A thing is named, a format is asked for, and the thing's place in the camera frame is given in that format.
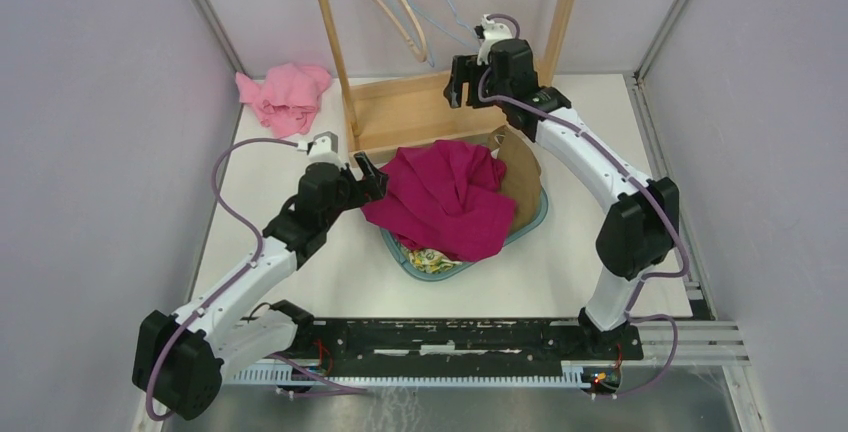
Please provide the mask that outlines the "wooden clothes rack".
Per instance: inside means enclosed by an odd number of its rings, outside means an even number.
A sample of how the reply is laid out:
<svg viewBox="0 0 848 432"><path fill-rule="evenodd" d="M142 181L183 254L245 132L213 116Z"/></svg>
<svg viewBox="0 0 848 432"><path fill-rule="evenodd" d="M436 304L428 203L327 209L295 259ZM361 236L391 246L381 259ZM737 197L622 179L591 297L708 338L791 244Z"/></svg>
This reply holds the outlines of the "wooden clothes rack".
<svg viewBox="0 0 848 432"><path fill-rule="evenodd" d="M466 106L450 108L443 97L448 71L352 85L330 0L318 2L341 86L351 156L364 151L378 162L391 159L399 147L427 145L438 139L478 143L505 122L492 113L462 118L460 112Z"/></svg>

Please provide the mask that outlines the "magenta cloth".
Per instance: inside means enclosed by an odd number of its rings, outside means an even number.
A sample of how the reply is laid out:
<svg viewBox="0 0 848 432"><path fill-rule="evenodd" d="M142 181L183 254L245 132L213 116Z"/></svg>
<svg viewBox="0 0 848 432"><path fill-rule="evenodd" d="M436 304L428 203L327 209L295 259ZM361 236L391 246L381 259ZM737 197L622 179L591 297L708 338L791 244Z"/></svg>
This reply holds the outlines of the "magenta cloth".
<svg viewBox="0 0 848 432"><path fill-rule="evenodd" d="M488 148L451 140L401 147L381 171L389 177L386 196L363 214L407 248L463 262L503 248L515 201L500 193L507 166Z"/></svg>

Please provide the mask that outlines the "brown skirt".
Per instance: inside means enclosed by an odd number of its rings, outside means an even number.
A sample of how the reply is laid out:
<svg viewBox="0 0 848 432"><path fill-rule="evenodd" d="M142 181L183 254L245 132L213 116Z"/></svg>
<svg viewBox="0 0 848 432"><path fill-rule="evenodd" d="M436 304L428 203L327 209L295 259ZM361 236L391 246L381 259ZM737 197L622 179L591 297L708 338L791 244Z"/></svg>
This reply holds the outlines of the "brown skirt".
<svg viewBox="0 0 848 432"><path fill-rule="evenodd" d="M507 125L492 131L486 145L506 166L499 193L515 202L509 230L512 235L530 224L537 213L542 194L541 167L531 148Z"/></svg>

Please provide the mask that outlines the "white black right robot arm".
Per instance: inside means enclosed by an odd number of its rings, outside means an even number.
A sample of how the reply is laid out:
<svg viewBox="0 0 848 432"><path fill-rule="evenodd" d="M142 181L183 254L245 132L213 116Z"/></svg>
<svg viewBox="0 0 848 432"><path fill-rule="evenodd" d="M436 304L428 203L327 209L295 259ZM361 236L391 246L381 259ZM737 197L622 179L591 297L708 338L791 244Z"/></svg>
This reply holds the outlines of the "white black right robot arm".
<svg viewBox="0 0 848 432"><path fill-rule="evenodd" d="M498 107L514 129L572 172L605 214L595 240L602 271L578 315L580 352L591 360L612 353L644 287L672 250L682 250L680 191L627 164L582 121L557 88L542 86L529 43L495 42L483 56L456 55L443 95L449 106Z"/></svg>

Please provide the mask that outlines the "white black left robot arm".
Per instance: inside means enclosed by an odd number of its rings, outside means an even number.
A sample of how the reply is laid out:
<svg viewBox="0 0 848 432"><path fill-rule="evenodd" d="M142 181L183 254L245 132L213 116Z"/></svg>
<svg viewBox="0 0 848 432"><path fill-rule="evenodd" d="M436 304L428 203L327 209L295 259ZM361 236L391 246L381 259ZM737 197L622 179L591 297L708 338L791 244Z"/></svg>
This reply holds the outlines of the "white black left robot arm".
<svg viewBox="0 0 848 432"><path fill-rule="evenodd" d="M311 160L297 192L263 230L256 249L211 289L166 314L141 322L132 382L145 394L148 416L191 420L216 398L225 379L277 352L307 356L314 331L273 306L248 323L241 319L271 288L315 255L340 215L383 199L389 177L360 152L356 177L334 154Z"/></svg>

